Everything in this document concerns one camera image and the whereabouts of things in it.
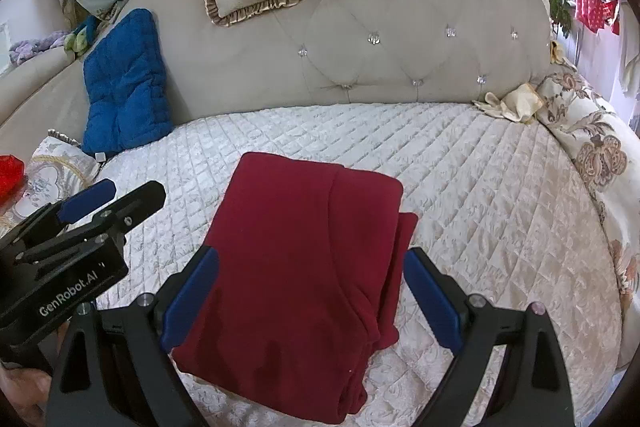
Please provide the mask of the person's hand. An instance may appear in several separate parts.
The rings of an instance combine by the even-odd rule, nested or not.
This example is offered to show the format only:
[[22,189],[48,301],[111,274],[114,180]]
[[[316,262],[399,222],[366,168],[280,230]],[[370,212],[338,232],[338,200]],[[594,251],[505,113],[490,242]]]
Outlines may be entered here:
[[1,390],[18,416],[29,426],[43,426],[40,407],[48,401],[52,378],[39,369],[1,367]]

